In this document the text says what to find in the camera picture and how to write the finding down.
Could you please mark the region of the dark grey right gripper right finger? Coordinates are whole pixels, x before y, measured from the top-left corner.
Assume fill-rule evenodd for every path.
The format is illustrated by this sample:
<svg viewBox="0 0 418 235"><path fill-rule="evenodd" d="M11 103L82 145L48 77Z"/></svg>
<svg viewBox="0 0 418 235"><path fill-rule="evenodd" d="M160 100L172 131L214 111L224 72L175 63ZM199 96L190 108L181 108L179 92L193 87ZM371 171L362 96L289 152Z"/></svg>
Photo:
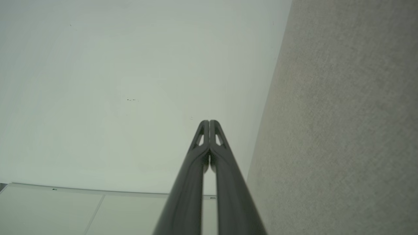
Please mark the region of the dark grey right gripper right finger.
<svg viewBox="0 0 418 235"><path fill-rule="evenodd" d="M216 120L210 121L210 156L216 174L218 234L266 235L231 147Z"/></svg>

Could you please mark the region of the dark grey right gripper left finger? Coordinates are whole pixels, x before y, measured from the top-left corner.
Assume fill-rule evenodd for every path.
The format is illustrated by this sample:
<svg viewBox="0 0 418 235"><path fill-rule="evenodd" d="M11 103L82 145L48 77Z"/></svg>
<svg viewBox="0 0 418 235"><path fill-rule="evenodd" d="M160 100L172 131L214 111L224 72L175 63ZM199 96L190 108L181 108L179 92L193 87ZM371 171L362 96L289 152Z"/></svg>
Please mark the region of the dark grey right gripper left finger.
<svg viewBox="0 0 418 235"><path fill-rule="evenodd" d="M209 121L200 122L154 235L200 235L203 176L209 167Z"/></svg>

